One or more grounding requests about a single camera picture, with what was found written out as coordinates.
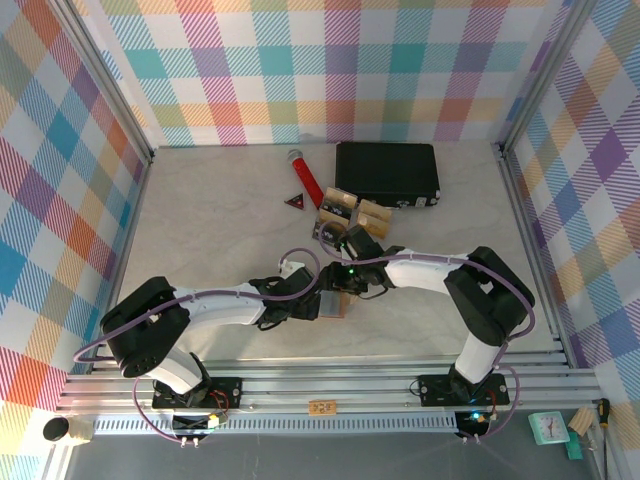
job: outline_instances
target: green clock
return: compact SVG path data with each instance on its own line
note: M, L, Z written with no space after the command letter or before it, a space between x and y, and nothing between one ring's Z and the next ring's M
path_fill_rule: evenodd
M560 412L534 413L529 415L529 424L538 445L569 441L569 432Z

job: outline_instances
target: beige floor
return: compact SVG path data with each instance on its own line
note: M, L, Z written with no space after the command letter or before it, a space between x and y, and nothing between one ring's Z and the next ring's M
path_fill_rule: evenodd
M487 245L533 288L490 145L460 142L435 147L440 203L395 211L383 245L429 253L463 253ZM321 254L310 238L316 210L309 198L305 211L283 203L303 190L286 161L289 149L160 150L151 169L122 296L155 275L185 287L233 286L276 274L278 258L289 248L304 246ZM333 185L335 146L309 145L302 150L322 188ZM326 256L320 258L329 262ZM536 329L514 342L512 350L552 347L543 312L536 308L536 313ZM204 334L199 329L197 334L185 333L180 345L206 359L438 355L459 353L466 336L449 297L402 289L357 302L345 319L290 320L269 332L244 326L213 327Z

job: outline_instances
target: black triangle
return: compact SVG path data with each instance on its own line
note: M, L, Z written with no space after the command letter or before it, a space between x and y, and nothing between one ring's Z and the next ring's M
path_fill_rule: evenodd
M284 203L300 210L304 210L304 196L302 194L296 195L289 200L285 200Z

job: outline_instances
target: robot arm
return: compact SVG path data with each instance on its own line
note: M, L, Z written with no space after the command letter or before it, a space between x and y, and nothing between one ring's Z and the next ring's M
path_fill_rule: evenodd
M179 403L197 406L212 386L199 359L175 346L187 328L236 324L257 325L261 330L268 330L288 318L317 318L322 290L360 295L366 293L370 285L382 286L385 292L393 288L422 288L450 295L469 328L469 336L448 381L461 403L473 398L478 386L492 372L505 340L527 315L520 300L504 285L473 267L416 261L413 255L420 254L403 247L391 247L385 252L361 227L345 233L340 251L352 260L368 263L350 266L333 262L322 270L317 284L309 292L288 301L247 298L239 292L270 298L299 292L313 280L302 263L285 261L277 277L254 279L223 289L231 292L229 296L196 298L197 290L174 289L164 277L152 278L105 315L101 321L102 331L107 334L167 300L190 295L190 300L171 306L157 319L137 325L108 344L125 377L148 375L159 382L162 391L180 400ZM493 250L479 247L469 255L451 258L468 259L498 273L533 305L531 292Z

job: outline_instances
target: black case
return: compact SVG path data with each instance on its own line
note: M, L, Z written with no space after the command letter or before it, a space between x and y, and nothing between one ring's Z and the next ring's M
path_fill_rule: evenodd
M335 185L385 207L427 207L440 199L436 158L429 144L339 143Z

